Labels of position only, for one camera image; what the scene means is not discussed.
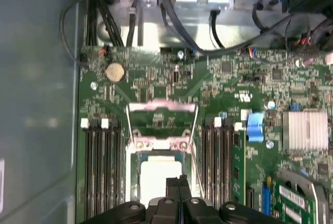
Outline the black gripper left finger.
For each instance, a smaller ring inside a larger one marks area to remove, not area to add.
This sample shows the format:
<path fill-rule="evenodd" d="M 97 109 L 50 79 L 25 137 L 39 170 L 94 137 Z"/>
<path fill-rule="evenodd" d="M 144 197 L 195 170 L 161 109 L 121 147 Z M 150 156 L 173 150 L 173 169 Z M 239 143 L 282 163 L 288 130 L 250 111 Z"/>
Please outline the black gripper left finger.
<path fill-rule="evenodd" d="M 178 223 L 179 179 L 167 178 L 165 191 L 164 197 L 152 199 L 148 207 L 137 201 L 129 201 L 83 223 Z"/>

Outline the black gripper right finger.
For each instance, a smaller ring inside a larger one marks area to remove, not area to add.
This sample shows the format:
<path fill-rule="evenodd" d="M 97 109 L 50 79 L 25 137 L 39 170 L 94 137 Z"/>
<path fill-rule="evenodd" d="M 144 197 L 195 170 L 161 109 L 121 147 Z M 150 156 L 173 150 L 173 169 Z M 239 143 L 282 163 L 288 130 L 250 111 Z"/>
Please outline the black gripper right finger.
<path fill-rule="evenodd" d="M 183 200 L 186 223 L 283 223 L 236 202 L 227 202 L 215 209 L 204 199 L 192 197 L 186 175 L 180 175 L 180 180 L 180 196 Z"/>

